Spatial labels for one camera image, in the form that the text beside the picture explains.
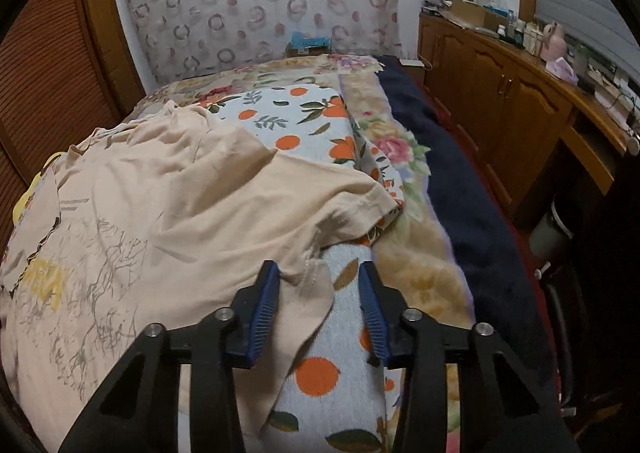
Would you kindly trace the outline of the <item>beige printed t-shirt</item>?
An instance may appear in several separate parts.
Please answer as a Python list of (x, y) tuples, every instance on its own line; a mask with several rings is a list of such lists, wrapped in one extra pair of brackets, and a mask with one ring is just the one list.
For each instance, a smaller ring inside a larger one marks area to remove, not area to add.
[(235, 374), (244, 438), (269, 417), (332, 301), (320, 249), (400, 211), (367, 174), (267, 146), (242, 122), (168, 103), (72, 146), (48, 168), (1, 265), (1, 358), (53, 452), (146, 325), (227, 306), (267, 260), (282, 277), (273, 331)]

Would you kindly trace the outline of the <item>dark blue blanket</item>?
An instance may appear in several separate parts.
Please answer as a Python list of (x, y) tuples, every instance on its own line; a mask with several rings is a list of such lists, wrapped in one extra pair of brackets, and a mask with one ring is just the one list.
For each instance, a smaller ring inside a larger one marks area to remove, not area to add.
[(549, 389), (556, 381), (554, 344), (540, 290), (530, 280), (516, 237), (471, 161), (442, 127), (425, 92), (396, 57), (380, 56), (378, 74), (395, 120), (427, 146), (426, 191), (452, 244), (478, 321), (495, 325), (523, 364)]

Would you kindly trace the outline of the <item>orange print white blanket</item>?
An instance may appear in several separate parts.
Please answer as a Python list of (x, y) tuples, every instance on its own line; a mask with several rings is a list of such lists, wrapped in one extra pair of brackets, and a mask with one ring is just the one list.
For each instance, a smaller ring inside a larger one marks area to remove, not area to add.
[[(267, 146), (293, 156), (367, 174), (401, 202), (401, 179), (390, 160), (361, 133), (340, 92), (316, 86), (262, 88), (207, 101), (220, 118), (236, 118)], [(269, 417), (254, 423), (250, 452), (382, 452), (387, 395), (399, 375), (372, 363), (358, 294), (358, 272), (392, 217), (352, 241), (320, 249), (312, 278), (332, 307), (291, 364)]]

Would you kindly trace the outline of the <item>floral bed quilt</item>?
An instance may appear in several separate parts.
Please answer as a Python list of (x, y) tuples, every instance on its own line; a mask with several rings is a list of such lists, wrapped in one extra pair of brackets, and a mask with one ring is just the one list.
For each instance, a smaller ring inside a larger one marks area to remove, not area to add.
[(370, 260), (408, 305), (458, 327), (473, 299), (427, 194), (427, 147), (393, 118), (381, 80), (390, 68), (363, 55), (320, 55), (247, 65), (166, 84), (134, 108), (198, 104), (245, 124), (266, 145), (367, 173), (399, 206), (359, 241), (326, 250), (334, 285), (329, 316), (295, 361), (251, 452), (387, 452), (399, 423), (401, 369), (373, 362), (358, 269)]

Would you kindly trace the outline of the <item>yellow plush toy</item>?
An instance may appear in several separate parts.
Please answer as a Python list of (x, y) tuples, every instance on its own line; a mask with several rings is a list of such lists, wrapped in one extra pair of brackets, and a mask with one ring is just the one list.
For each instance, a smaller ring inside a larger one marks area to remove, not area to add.
[(17, 227), (17, 225), (20, 223), (20, 221), (21, 221), (21, 219), (23, 217), (23, 214), (24, 214), (26, 208), (29, 205), (30, 199), (32, 198), (32, 195), (34, 195), (34, 193), (36, 191), (36, 188), (37, 188), (39, 182), (41, 181), (42, 176), (46, 173), (46, 171), (50, 167), (50, 165), (53, 164), (62, 155), (64, 155), (64, 152), (56, 152), (53, 155), (51, 155), (46, 160), (46, 162), (42, 166), (41, 170), (38, 171), (35, 174), (35, 176), (32, 178), (32, 182), (30, 182), (30, 185), (29, 185), (27, 191), (21, 196), (21, 198), (16, 202), (16, 204), (13, 207), (13, 210), (12, 210), (12, 221), (13, 221), (14, 227)]

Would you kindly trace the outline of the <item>wooden sideboard cabinet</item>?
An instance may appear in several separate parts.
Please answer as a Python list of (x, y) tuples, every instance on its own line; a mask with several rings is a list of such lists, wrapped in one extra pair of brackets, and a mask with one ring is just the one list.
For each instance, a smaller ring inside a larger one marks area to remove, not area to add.
[(533, 55), (421, 14), (424, 88), (451, 121), (509, 214), (523, 209), (558, 145), (608, 193), (627, 137), (593, 98), (544, 70)]

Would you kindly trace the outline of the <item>pink tissue pack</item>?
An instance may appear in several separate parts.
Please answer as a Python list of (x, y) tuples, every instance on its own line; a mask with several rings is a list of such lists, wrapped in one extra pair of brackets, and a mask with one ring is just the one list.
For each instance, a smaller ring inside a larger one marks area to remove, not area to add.
[(578, 83), (578, 76), (574, 68), (570, 66), (570, 63), (567, 62), (564, 57), (559, 57), (554, 61), (547, 62), (544, 69), (555, 78), (569, 83), (572, 86), (576, 86)]

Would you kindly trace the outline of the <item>brown louvered wardrobe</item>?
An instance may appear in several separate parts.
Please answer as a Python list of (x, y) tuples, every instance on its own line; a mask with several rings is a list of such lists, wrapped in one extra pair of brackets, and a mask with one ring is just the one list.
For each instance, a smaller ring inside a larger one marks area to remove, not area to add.
[(28, 0), (1, 43), (1, 239), (44, 162), (127, 117), (145, 91), (116, 0)]

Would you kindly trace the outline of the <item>pink bottle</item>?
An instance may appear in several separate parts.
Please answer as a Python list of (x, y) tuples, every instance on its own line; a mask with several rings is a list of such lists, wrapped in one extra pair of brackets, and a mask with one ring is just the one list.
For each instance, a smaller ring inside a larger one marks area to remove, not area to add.
[(540, 58), (546, 63), (556, 61), (566, 54), (565, 32), (557, 22), (548, 23), (542, 30)]

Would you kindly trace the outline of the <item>cardboard box on sideboard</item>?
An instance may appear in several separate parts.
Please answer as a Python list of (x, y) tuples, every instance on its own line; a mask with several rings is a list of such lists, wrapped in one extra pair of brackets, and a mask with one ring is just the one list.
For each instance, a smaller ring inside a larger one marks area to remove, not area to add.
[(463, 28), (486, 28), (497, 31), (499, 25), (506, 26), (508, 19), (468, 0), (454, 0), (442, 16)]

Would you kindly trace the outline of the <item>blue item on box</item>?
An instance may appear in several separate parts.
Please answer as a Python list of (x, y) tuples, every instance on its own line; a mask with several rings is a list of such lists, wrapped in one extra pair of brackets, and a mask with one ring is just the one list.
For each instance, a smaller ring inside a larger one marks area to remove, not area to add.
[(328, 37), (307, 36), (300, 31), (294, 31), (290, 42), (285, 48), (287, 57), (322, 55), (332, 52), (332, 41)]

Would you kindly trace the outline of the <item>grey window blind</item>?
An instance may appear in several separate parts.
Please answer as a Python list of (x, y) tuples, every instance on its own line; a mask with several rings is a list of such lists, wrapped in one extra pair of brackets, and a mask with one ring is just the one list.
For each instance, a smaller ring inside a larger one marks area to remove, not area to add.
[(536, 0), (536, 17), (562, 25), (633, 80), (639, 79), (639, 46), (611, 0)]

